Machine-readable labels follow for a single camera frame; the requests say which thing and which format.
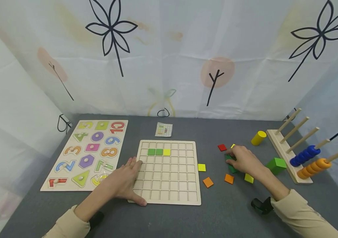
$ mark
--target flower drawing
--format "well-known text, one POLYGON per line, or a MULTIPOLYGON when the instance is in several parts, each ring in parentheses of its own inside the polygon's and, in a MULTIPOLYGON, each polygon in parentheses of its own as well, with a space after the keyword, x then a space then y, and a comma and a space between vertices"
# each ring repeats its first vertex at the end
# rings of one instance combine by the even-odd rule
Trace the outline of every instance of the flower drawing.
POLYGON ((330 0, 327 0, 319 13, 317 27, 304 27, 291 32, 294 37, 305 40, 305 42, 294 50, 289 59, 303 55, 304 53, 306 53, 306 55, 288 82, 292 80, 310 52, 313 51, 314 58, 318 60, 325 49, 326 41, 338 40, 338 15, 335 18, 333 18, 333 16, 334 6, 330 0))
POLYGON ((137 25, 127 20, 120 20, 121 0, 113 0, 108 12, 104 10, 103 6, 97 0, 89 1, 99 23, 90 23, 86 26, 86 29, 103 37, 104 56, 111 52, 112 47, 115 48, 121 76, 124 77, 117 47, 130 53, 129 45, 122 35, 133 31, 137 25))

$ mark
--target green triangle piece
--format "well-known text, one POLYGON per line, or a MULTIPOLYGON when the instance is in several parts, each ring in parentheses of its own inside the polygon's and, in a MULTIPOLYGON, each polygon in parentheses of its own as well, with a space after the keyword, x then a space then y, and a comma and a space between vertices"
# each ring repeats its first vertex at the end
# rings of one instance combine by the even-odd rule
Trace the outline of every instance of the green triangle piece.
POLYGON ((79 187, 83 188, 84 185, 86 185, 86 181, 88 178, 88 175, 90 174, 90 171, 87 170, 86 172, 83 172, 75 177, 72 178, 72 181, 76 183, 79 187))

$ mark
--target right hand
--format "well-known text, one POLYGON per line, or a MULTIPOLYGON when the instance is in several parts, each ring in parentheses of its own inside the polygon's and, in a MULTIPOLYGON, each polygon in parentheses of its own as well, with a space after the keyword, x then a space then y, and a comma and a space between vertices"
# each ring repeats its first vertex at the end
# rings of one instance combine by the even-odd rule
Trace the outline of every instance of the right hand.
POLYGON ((228 149, 226 154, 236 157, 236 161, 226 160, 227 164, 234 166, 240 172, 248 173, 252 177, 256 177, 266 168, 245 146, 235 145, 233 148, 228 149))

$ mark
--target green square piece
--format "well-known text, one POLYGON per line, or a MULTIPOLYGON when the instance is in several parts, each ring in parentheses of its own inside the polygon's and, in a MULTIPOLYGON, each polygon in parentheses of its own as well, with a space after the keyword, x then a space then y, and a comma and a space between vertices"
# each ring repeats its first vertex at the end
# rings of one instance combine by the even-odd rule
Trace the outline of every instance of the green square piece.
POLYGON ((147 155, 155 155, 155 154, 156 154, 156 149, 147 150, 147 155))
POLYGON ((266 165, 274 175, 278 175, 282 170, 286 169, 286 162, 280 158, 273 158, 266 165))
POLYGON ((162 155, 163 152, 163 149, 156 149, 156 155, 162 155))

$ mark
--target wooden number puzzle board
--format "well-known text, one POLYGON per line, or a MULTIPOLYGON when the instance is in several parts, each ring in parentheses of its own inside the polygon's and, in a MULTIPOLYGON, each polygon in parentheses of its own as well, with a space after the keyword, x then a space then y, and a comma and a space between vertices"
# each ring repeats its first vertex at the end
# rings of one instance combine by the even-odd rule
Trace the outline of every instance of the wooden number puzzle board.
POLYGON ((116 169, 127 120, 79 121, 41 191, 92 191, 116 169))
POLYGON ((133 190, 148 203, 201 205, 194 141, 142 140, 133 190))

